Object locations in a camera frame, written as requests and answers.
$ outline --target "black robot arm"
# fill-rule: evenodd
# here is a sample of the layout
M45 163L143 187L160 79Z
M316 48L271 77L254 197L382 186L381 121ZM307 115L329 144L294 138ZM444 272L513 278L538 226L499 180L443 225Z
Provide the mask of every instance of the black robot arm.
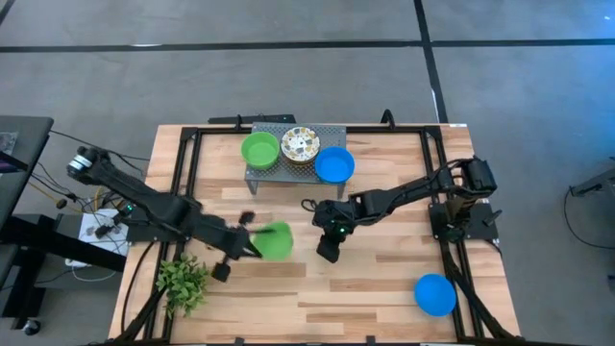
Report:
M250 242L250 234L243 227L228 227L216 215L201 213L201 204L184 196L158 192L139 179L117 169L107 151L99 148L80 147L77 156L66 166L68 175L85 185L102 185L145 210L149 221L188 240L200 240L225 253L223 262L216 265L212 276L226 281L230 268L228 259L242 256L261 257Z
M461 178L462 185L455 184ZM356 226L370 226L396 208L431 197L438 193L452 193L446 202L451 235L463 236L469 219L469 209L479 198L491 195L497 188L486 161L476 157L450 161L428 176L388 190L372 189L354 193L347 202L321 201L314 208L312 224L324 230L317 252L330 262L339 257L339 244L351 235Z

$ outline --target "gray floor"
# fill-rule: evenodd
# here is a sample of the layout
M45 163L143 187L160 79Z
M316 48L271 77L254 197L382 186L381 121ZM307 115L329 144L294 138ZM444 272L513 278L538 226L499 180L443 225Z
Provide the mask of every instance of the gray floor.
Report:
M425 1L431 39L615 37L608 1ZM411 1L17 0L3 45L138 44L420 37ZM615 47L434 50L451 122L468 123L499 183L492 203L525 337L587 345L615 339L615 252L577 242L562 214L568 185L610 168ZM133 155L150 154L162 123L237 113L302 121L434 122L420 48L250 52L0 54L0 113L47 115L54 128ZM53 136L41 161L63 183L76 143ZM605 200L571 200L578 232L615 245ZM27 189L18 211L54 214ZM45 329L12 345L102 340L116 292L53 291Z

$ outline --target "green bowl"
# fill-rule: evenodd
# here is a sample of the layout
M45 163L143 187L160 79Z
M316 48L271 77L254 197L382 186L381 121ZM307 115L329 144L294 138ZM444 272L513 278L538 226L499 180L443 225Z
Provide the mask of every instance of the green bowl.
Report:
M256 169L267 169L274 165L279 153L280 143L269 133L253 133L241 143L241 156Z
M286 260L292 253L292 232L287 223L278 221L264 226L261 230L273 230L272 233L255 234L252 243L264 260Z

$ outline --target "wooden table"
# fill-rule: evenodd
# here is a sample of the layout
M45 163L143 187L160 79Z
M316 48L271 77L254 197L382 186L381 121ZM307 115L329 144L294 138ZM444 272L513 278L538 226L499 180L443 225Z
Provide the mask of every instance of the wooden table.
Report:
M160 126L146 183L169 190L181 128ZM442 125L447 159L473 155L466 127ZM416 305L413 287L427 273L443 273L425 199L398 208L382 222L358 227L341 245L339 262L316 254L322 231L310 224L312 213L300 207L303 198L334 199L335 187L262 183L253 197L245 185L239 146L245 135L204 136L195 198L205 211L236 223L242 210L257 213L256 225L285 220L292 228L295 249L285 262L242 259L232 262L227 283L211 280L208 303L189 318L176 316L171 342L361 342L366 335L378 341L453 341L451 316L434 318ZM431 143L437 167L434 143ZM426 174L418 135L348 135L348 149L356 159L347 193L390 188ZM186 151L183 184L191 147ZM466 242L476 291L492 314L510 332L519 332L499 254L480 240ZM110 337L120 334L120 315L135 265L145 244L133 246L111 323ZM222 254L198 241L186 246L212 267ZM129 298L127 323L150 294L158 244L146 257ZM472 334L465 298L460 298L465 330ZM163 313L157 314L154 336L161 335Z

